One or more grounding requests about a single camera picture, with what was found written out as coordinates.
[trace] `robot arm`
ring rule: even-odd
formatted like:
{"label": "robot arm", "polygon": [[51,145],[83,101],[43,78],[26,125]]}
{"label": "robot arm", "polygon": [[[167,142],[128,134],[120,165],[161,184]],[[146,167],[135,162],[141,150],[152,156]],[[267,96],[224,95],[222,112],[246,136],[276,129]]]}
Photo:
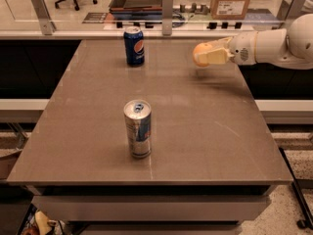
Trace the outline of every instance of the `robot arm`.
{"label": "robot arm", "polygon": [[194,62],[200,67],[231,60],[240,66],[269,63],[287,69],[313,69],[312,23],[313,14],[308,14],[289,29],[250,31],[201,43],[194,49]]}

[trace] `floor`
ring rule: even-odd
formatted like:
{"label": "floor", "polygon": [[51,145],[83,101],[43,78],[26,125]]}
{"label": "floor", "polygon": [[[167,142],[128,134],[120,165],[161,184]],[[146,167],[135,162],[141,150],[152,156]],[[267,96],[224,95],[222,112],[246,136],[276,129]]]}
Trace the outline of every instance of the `floor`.
{"label": "floor", "polygon": [[[284,148],[298,178],[313,178],[313,126],[270,126],[273,138]],[[16,145],[13,133],[0,132],[0,157]],[[313,191],[304,190],[308,205],[313,210]],[[313,230],[299,229],[297,221],[303,214],[291,186],[279,186],[270,195],[271,205],[253,221],[245,221],[240,235],[304,235]],[[30,196],[21,188],[0,184],[0,235],[15,235],[30,203]]]}

